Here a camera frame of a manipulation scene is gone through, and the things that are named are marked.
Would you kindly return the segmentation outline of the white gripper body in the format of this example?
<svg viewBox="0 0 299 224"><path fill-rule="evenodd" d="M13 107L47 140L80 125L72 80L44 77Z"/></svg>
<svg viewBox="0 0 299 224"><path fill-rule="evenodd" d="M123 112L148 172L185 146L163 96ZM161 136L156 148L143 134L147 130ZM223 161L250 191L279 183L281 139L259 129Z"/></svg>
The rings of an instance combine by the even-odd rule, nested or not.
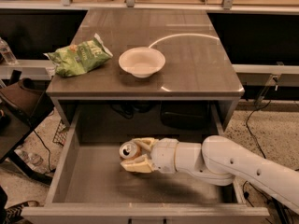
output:
<svg viewBox="0 0 299 224"><path fill-rule="evenodd" d="M177 139L164 138L153 146L150 157L157 171L162 174L174 174L176 172L175 153L177 145Z"/></svg>

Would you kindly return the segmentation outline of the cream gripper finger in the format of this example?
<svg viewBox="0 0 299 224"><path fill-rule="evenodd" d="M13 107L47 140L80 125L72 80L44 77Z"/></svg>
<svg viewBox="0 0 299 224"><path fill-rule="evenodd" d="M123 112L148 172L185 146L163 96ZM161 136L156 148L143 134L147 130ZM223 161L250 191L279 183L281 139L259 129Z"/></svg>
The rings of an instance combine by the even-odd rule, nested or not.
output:
<svg viewBox="0 0 299 224"><path fill-rule="evenodd" d="M124 160L121 166L127 172L148 174L154 171L153 163L147 154L141 155L133 160Z"/></svg>
<svg viewBox="0 0 299 224"><path fill-rule="evenodd" d="M133 142L146 151L151 151L153 146L158 142L153 137L134 138Z"/></svg>

